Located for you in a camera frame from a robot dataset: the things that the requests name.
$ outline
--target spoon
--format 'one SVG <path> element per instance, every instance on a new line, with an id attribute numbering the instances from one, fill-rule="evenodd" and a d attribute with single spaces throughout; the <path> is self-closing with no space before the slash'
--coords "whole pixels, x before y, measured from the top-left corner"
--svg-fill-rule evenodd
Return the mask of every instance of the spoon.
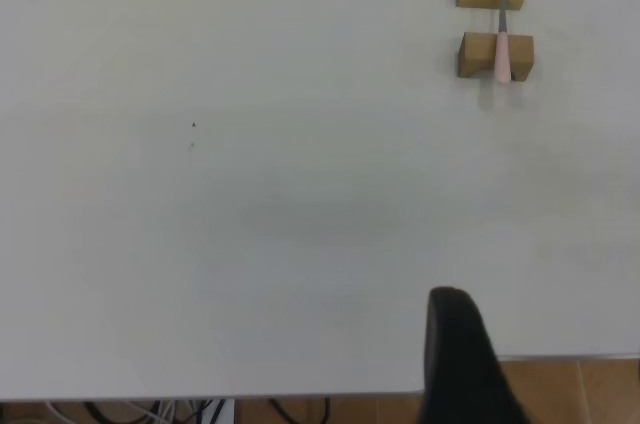
<path id="1" fill-rule="evenodd" d="M 508 84 L 511 81 L 509 64 L 509 38 L 507 37 L 507 0 L 500 0 L 500 22 L 496 41 L 496 60 L 493 68 L 496 81 Z"/>

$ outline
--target table surface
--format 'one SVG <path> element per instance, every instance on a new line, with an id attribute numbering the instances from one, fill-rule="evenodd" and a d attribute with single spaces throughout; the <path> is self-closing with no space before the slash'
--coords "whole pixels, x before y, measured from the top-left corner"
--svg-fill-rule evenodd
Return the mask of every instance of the table surface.
<path id="1" fill-rule="evenodd" d="M 635 1 L 526 0 L 496 88 L 454 0 L 0 0 L 0 398 L 416 390 L 444 284 L 637 353 Z"/>

